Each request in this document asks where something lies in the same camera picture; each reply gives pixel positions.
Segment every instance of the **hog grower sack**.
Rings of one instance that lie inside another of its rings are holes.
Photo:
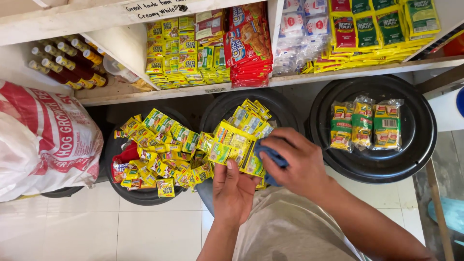
[[[75,98],[0,80],[0,202],[93,184],[102,147]]]

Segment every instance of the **blue cloth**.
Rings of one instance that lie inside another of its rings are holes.
[[[281,168],[288,167],[289,163],[287,162],[286,159],[284,159],[284,157],[282,157],[282,155],[280,155],[277,151],[269,147],[261,145],[262,140],[263,139],[257,140],[255,144],[255,155],[258,157],[258,159],[260,161],[263,161],[261,157],[259,156],[259,153],[263,151],[277,164],[277,166]],[[271,175],[269,175],[269,173],[267,172],[266,172],[266,175],[264,176],[264,181],[266,181],[271,186],[281,187],[281,185],[279,185],[276,182],[276,180]]]

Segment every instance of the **hand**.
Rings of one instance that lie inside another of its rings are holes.
[[[214,220],[227,226],[239,227],[251,212],[255,187],[260,177],[240,173],[237,163],[214,165],[213,207]]]
[[[289,166],[283,169],[266,153],[259,154],[264,168],[279,185],[312,201],[327,191],[326,185],[333,179],[325,172],[319,146],[293,128],[274,129],[261,144],[277,151],[289,163]]]

